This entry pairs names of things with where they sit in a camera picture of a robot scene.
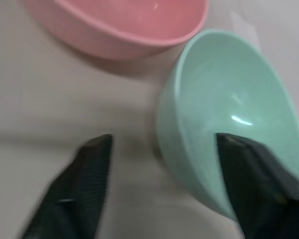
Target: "plastic bowl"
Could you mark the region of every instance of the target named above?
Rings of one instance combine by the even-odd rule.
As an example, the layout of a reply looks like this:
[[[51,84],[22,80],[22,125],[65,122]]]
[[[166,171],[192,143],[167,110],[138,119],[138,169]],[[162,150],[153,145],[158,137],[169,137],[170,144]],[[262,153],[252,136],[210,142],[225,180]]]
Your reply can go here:
[[[21,0],[52,34],[107,59],[131,59],[186,42],[203,26],[207,0]]]
[[[200,202],[234,219],[214,133],[266,144],[299,178],[299,123],[267,60],[249,43],[206,31],[186,46],[163,90],[158,141],[170,170]]]

